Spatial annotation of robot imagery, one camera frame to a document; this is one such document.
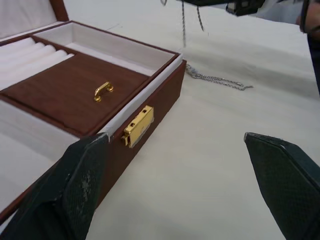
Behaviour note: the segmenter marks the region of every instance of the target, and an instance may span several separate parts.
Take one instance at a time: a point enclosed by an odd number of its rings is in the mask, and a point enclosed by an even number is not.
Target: white tablecloth
[[[65,4],[73,20],[181,51],[205,74],[254,85],[237,91],[186,75],[180,99],[97,209],[87,239],[283,240],[243,137],[282,138],[320,163],[319,94],[299,28],[203,8],[202,32],[196,9],[187,6],[183,49],[181,4],[174,0],[167,7],[157,0]],[[33,154],[12,156],[28,161]]]

